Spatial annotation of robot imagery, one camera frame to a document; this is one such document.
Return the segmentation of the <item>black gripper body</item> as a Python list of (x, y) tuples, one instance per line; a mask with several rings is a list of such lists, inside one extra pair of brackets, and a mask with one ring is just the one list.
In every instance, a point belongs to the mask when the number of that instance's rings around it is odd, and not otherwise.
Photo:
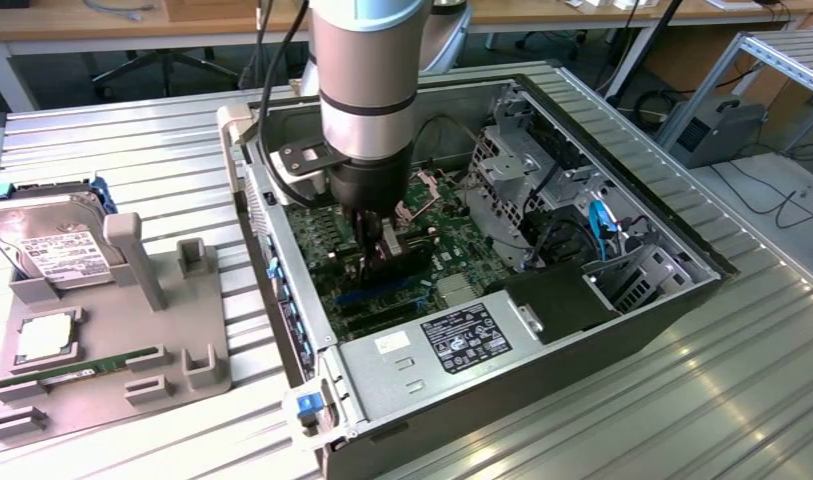
[(348, 161), (328, 169), (330, 191), (351, 210), (391, 214), (403, 200), (412, 148), (404, 147), (380, 160)]

